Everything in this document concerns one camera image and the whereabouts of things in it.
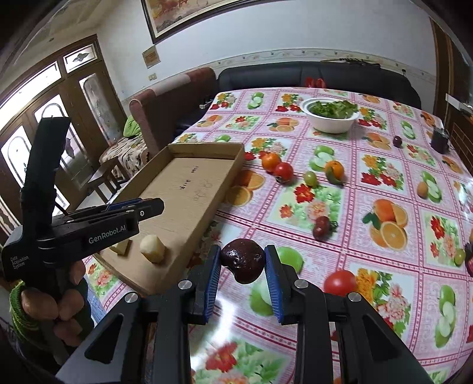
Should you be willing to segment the person left hand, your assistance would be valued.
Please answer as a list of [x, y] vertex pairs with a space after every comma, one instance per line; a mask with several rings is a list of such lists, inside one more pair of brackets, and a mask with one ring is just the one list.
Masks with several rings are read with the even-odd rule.
[[27, 315], [38, 321], [58, 320], [53, 327], [56, 337], [68, 346], [80, 345], [82, 326], [74, 319], [84, 307], [84, 298], [76, 289], [68, 289], [64, 292], [59, 302], [51, 295], [36, 289], [24, 289], [21, 293], [22, 308]]

